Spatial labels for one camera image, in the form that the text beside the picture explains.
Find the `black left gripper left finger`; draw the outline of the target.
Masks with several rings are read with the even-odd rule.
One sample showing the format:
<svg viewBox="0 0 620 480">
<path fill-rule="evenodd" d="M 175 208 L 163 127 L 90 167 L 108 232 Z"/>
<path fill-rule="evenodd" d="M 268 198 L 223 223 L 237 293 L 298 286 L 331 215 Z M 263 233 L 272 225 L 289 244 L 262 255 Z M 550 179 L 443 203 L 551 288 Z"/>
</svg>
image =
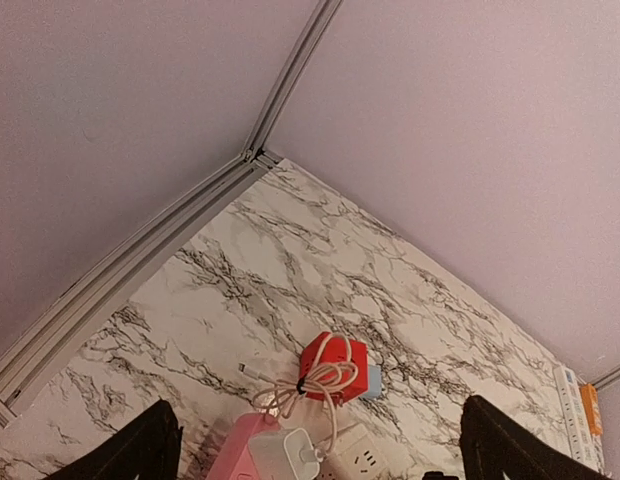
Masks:
<svg viewBox="0 0 620 480">
<path fill-rule="evenodd" d="M 183 428 L 160 399 L 99 447 L 49 477 L 65 480 L 175 479 Z"/>
</svg>

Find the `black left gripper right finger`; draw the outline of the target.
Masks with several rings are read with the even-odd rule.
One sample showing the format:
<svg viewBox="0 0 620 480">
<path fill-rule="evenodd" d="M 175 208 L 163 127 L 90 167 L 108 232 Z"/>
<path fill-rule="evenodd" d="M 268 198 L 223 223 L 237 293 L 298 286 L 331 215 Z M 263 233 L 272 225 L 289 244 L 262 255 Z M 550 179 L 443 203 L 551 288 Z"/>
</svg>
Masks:
<svg viewBox="0 0 620 480">
<path fill-rule="evenodd" d="M 548 446 L 479 395 L 464 403 L 460 448 L 467 479 L 607 479 Z"/>
</svg>

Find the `pink triangular power strip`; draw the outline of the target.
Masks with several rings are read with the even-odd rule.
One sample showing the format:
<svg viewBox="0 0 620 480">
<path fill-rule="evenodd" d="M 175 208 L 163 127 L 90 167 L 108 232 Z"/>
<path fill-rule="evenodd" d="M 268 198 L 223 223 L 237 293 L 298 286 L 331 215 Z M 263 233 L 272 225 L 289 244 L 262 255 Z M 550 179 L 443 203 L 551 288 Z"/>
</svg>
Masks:
<svg viewBox="0 0 620 480">
<path fill-rule="evenodd" d="M 206 480 L 257 480 L 259 474 L 248 449 L 249 440 L 263 432 L 278 431 L 275 417 L 263 413 L 241 415 L 231 427 Z"/>
</svg>

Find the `white multicolour power strip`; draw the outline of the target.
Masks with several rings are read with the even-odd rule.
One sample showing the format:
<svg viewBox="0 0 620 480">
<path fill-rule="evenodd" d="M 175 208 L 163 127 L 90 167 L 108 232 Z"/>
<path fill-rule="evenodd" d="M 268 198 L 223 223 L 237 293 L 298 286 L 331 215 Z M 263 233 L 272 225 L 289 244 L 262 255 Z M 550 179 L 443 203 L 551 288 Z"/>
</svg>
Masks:
<svg viewBox="0 0 620 480">
<path fill-rule="evenodd" d="M 571 457 L 602 473 L 600 455 L 587 422 L 577 377 L 571 369 L 565 366 L 556 367 L 553 373 L 566 422 Z"/>
</svg>

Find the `white cube adapter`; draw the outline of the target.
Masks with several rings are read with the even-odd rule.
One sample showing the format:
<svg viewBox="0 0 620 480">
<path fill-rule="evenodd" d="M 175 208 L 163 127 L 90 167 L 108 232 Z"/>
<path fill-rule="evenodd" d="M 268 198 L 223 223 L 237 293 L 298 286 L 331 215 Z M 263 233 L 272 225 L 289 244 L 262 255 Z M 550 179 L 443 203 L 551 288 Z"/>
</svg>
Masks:
<svg viewBox="0 0 620 480">
<path fill-rule="evenodd" d="M 414 464 L 394 434 L 364 423 L 342 430 L 334 450 L 321 464 L 318 479 L 391 479 Z"/>
</svg>

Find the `white charger with pink cable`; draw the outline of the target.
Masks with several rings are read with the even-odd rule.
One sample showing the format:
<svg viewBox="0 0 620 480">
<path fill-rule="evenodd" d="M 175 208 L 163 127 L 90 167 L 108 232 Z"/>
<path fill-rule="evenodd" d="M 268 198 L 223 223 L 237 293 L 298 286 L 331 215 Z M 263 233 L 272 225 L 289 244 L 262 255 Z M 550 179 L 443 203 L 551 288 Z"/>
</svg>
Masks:
<svg viewBox="0 0 620 480">
<path fill-rule="evenodd" d="M 307 397 L 303 392 L 298 392 L 298 380 L 272 379 L 244 363 L 239 365 L 239 371 L 250 379 L 269 385 L 254 395 L 252 404 L 277 420 L 290 418 L 297 404 Z M 327 390 L 324 393 L 331 424 L 328 445 L 315 445 L 302 427 L 253 436 L 248 442 L 248 449 L 262 479 L 314 479 L 320 473 L 321 463 L 332 453 L 338 438 L 336 404 Z"/>
</svg>

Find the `red cube socket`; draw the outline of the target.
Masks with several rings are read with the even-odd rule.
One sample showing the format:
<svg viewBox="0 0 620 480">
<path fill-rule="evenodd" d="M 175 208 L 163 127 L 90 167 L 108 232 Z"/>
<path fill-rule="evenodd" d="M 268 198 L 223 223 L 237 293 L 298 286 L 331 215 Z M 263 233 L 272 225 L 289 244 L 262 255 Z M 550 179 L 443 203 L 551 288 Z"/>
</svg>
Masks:
<svg viewBox="0 0 620 480">
<path fill-rule="evenodd" d="M 342 334 L 321 332 L 301 353 L 297 390 L 336 405 L 363 395 L 369 387 L 368 347 Z"/>
</svg>

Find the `black power adapter with cable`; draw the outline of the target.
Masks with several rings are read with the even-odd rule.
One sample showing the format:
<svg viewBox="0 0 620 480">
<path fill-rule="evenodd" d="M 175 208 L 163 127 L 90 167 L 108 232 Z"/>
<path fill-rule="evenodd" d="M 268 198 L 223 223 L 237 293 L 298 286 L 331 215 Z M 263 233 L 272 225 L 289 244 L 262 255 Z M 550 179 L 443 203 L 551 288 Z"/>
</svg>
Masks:
<svg viewBox="0 0 620 480">
<path fill-rule="evenodd" d="M 459 480 L 459 477 L 448 475 L 442 471 L 426 471 L 422 480 Z"/>
</svg>

